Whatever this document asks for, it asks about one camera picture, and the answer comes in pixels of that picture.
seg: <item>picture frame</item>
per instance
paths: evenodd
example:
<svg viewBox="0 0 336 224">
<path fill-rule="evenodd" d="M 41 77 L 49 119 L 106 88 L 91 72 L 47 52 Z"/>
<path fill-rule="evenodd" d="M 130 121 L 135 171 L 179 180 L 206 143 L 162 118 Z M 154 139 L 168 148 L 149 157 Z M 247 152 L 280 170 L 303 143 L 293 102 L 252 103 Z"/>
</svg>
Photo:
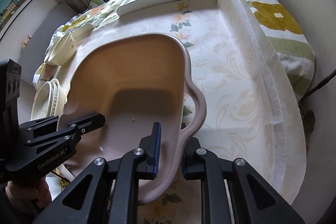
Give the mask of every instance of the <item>picture frame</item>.
<svg viewBox="0 0 336 224">
<path fill-rule="evenodd" d="M 32 0 L 0 0 L 0 40 Z"/>
</svg>

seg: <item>gray headboard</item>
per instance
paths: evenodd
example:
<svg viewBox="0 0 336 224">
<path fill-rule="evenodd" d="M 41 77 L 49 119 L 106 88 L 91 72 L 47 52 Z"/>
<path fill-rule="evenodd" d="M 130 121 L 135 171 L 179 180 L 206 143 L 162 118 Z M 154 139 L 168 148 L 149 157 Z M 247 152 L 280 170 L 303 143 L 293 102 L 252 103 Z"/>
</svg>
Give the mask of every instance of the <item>gray headboard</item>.
<svg viewBox="0 0 336 224">
<path fill-rule="evenodd" d="M 68 22 L 77 13 L 68 4 L 59 4 L 42 22 L 23 49 L 18 64 L 22 66 L 21 79 L 33 84 L 35 71 L 43 63 L 45 51 L 50 43 L 51 36 L 60 25 Z"/>
</svg>

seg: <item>metal bolt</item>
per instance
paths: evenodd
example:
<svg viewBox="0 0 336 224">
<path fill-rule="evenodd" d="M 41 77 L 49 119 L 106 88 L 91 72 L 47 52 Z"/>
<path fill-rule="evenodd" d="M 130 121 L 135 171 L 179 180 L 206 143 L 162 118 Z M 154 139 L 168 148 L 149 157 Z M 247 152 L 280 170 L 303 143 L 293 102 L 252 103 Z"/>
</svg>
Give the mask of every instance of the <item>metal bolt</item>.
<svg viewBox="0 0 336 224">
<path fill-rule="evenodd" d="M 133 150 L 133 153 L 134 153 L 135 155 L 142 155 L 142 154 L 144 153 L 144 150 L 143 150 L 142 148 L 135 148 L 135 149 Z"/>
<path fill-rule="evenodd" d="M 196 150 L 196 153 L 199 155 L 205 155 L 207 153 L 207 151 L 204 148 L 198 148 Z"/>
<path fill-rule="evenodd" d="M 94 161 L 93 161 L 93 163 L 95 164 L 95 165 L 102 165 L 103 163 L 105 162 L 105 160 L 103 159 L 103 158 L 96 158 Z"/>
<path fill-rule="evenodd" d="M 236 162 L 236 165 L 238 166 L 243 166 L 246 163 L 244 159 L 236 159 L 235 162 Z"/>
</svg>

